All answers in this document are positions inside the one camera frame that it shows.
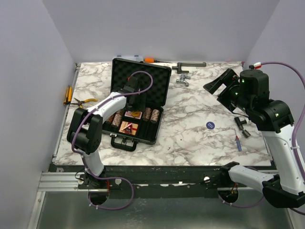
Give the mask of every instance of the case lid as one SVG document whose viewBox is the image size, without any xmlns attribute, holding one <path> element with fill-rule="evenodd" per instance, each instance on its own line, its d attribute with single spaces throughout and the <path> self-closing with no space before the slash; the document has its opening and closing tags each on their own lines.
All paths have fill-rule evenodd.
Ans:
<svg viewBox="0 0 305 229">
<path fill-rule="evenodd" d="M 146 71 L 153 78 L 152 87 L 145 92 L 146 103 L 164 106 L 172 73 L 170 67 L 114 58 L 112 61 L 111 92 L 114 89 L 123 88 L 128 77 L 136 71 Z M 151 79 L 148 75 L 138 73 L 135 76 L 142 80 L 143 88 L 141 90 L 149 86 Z"/>
</svg>

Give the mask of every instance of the metal tap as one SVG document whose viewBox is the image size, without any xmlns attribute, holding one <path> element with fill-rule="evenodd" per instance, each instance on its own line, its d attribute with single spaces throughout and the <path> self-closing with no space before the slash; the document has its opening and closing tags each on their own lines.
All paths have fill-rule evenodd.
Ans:
<svg viewBox="0 0 305 229">
<path fill-rule="evenodd" d="M 176 83 L 183 83 L 183 84 L 185 84 L 186 87 L 188 87 L 189 83 L 187 81 L 185 81 L 185 78 L 190 79 L 190 76 L 182 74 L 182 75 L 180 75 L 180 80 L 176 80 Z"/>
</svg>

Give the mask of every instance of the orange handle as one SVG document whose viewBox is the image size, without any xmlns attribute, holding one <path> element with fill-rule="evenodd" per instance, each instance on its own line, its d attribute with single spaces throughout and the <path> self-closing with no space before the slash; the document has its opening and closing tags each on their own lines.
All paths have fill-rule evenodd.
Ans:
<svg viewBox="0 0 305 229">
<path fill-rule="evenodd" d="M 153 58 L 145 58 L 144 62 L 146 62 L 146 63 L 154 63 L 154 59 Z"/>
<path fill-rule="evenodd" d="M 69 96 L 68 96 L 69 102 L 72 100 L 72 87 L 69 88 Z"/>
</svg>

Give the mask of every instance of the blue round sticker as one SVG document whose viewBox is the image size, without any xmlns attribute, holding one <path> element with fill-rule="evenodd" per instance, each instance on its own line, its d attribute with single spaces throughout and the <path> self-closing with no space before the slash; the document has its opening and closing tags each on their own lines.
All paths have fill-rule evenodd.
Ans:
<svg viewBox="0 0 305 229">
<path fill-rule="evenodd" d="M 207 122 L 206 127 L 210 130 L 213 130 L 215 128 L 215 124 L 213 122 Z"/>
</svg>

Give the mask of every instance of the white marble surface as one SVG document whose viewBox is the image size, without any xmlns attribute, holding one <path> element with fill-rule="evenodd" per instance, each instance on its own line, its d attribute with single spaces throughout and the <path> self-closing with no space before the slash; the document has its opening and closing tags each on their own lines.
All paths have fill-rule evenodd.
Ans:
<svg viewBox="0 0 305 229">
<path fill-rule="evenodd" d="M 240 62 L 207 63 L 207 67 L 184 68 L 191 76 L 189 87 L 177 84 L 179 78 L 172 71 L 164 115 L 158 139 L 155 145 L 139 143 L 134 152 L 122 151 L 110 145 L 110 137 L 102 136 L 99 153 L 105 165 L 137 166 L 207 166 L 225 165 L 237 161 L 248 166 L 269 166 L 270 157 L 262 138 L 254 124 L 245 126 L 252 135 L 246 139 L 241 132 L 238 136 L 242 151 L 238 152 L 234 128 L 237 129 L 233 115 L 217 100 L 216 95 L 209 94 L 203 85 L 217 78 L 227 68 L 237 73 L 242 71 Z M 97 98 L 99 102 L 110 93 L 112 64 L 83 63 L 73 97 L 84 100 Z M 81 165 L 81 158 L 71 150 L 66 136 L 69 125 L 77 107 L 71 105 L 64 126 L 60 147 L 56 157 L 57 165 Z M 209 130 L 207 122 L 214 122 L 215 129 Z"/>
</svg>

